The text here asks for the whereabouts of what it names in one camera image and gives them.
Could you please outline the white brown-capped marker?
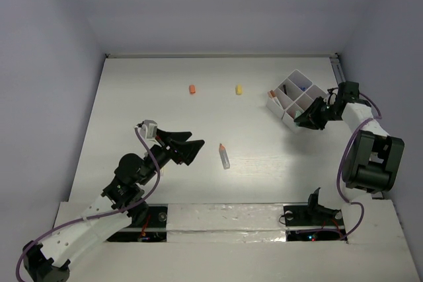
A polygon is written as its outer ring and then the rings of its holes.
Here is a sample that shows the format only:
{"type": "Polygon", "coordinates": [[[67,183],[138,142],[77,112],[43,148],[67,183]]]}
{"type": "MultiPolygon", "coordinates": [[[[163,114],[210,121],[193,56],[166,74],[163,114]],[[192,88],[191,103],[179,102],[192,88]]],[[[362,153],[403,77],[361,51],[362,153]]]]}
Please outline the white brown-capped marker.
{"type": "Polygon", "coordinates": [[[280,102],[279,102],[279,100],[278,100],[278,98],[277,98],[277,96],[276,96],[276,93],[273,91],[273,90],[270,90],[269,91],[269,95],[270,95],[270,97],[272,98],[272,100],[279,106],[279,107],[282,107],[281,106],[281,104],[280,104],[280,102]]]}

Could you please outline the yellow highlighter cap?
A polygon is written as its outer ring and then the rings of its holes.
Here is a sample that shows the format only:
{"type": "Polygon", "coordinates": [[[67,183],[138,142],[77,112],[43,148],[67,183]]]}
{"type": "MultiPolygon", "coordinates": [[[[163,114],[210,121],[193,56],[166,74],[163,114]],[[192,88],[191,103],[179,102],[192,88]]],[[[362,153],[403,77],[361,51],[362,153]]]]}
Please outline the yellow highlighter cap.
{"type": "Polygon", "coordinates": [[[242,88],[242,86],[241,86],[241,85],[237,85],[237,86],[235,87],[235,94],[236,94],[236,95],[242,95],[242,93],[243,93],[243,88],[242,88]]]}

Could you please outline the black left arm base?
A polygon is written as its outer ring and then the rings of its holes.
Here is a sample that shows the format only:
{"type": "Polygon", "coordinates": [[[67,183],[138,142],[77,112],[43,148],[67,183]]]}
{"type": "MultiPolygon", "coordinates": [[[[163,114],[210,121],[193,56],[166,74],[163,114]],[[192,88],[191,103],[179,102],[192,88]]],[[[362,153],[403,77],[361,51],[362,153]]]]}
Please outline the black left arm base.
{"type": "Polygon", "coordinates": [[[166,242],[168,205],[150,205],[140,225],[131,224],[110,236],[107,242],[166,242]]]}

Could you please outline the green correction tape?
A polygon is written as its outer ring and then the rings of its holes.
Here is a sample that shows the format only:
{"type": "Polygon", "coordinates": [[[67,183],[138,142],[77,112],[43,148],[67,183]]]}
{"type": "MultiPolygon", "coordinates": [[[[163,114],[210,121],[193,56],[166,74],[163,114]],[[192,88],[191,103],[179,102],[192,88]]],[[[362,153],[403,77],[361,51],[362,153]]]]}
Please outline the green correction tape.
{"type": "Polygon", "coordinates": [[[302,112],[301,111],[299,111],[299,110],[297,110],[296,112],[295,112],[295,116],[294,116],[294,120],[296,120],[298,117],[300,117],[302,115],[302,112]]]}

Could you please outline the grey orange-tip marker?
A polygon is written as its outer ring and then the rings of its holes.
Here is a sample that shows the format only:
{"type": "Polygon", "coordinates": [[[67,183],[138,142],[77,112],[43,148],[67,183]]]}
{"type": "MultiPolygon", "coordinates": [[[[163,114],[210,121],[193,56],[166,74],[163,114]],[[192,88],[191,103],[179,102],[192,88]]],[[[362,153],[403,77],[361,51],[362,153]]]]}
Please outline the grey orange-tip marker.
{"type": "Polygon", "coordinates": [[[224,145],[222,143],[219,144],[219,155],[221,158],[221,162],[222,162],[222,166],[225,170],[230,169],[230,162],[229,162],[229,157],[227,155],[227,151],[226,148],[224,147],[224,145]]]}

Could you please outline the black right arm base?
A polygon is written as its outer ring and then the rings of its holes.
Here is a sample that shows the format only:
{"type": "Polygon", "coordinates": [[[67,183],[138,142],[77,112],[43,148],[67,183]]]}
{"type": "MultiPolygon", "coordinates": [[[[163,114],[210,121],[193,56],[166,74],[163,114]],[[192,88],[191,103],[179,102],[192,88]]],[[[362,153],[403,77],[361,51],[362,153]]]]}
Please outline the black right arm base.
{"type": "Polygon", "coordinates": [[[288,242],[347,240],[341,210],[321,205],[319,192],[311,193],[306,204],[284,206],[278,222],[285,226],[288,242]]]}

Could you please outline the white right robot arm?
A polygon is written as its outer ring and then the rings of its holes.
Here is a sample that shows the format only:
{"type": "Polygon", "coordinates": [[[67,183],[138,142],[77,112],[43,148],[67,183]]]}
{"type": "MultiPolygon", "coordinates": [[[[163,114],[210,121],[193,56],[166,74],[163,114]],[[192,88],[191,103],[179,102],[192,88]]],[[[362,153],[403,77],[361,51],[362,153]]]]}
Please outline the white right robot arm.
{"type": "Polygon", "coordinates": [[[352,134],[336,177],[338,194],[346,203],[350,200],[342,193],[341,182],[349,189],[369,194],[388,192],[395,184],[404,141],[386,132],[380,119],[380,109],[360,92],[358,83],[351,81],[328,89],[328,96],[316,98],[294,117],[297,126],[307,129],[323,130],[334,121],[342,121],[350,128],[352,134]]]}

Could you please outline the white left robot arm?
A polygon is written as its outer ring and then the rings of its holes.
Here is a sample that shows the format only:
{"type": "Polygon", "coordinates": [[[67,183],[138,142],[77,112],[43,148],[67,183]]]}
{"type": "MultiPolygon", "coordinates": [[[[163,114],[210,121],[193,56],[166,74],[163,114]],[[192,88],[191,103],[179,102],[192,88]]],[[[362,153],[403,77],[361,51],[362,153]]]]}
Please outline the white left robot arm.
{"type": "Polygon", "coordinates": [[[16,264],[15,276],[22,281],[25,269],[33,281],[67,281],[75,262],[92,248],[130,225],[143,226],[148,218],[146,199],[154,189],[144,192],[142,186],[151,179],[160,181],[161,169],[169,161],[190,165],[203,140],[193,140],[192,133],[158,129],[156,122],[145,120],[134,128],[146,154],[124,155],[114,177],[102,193],[81,213],[27,243],[16,264]]]}

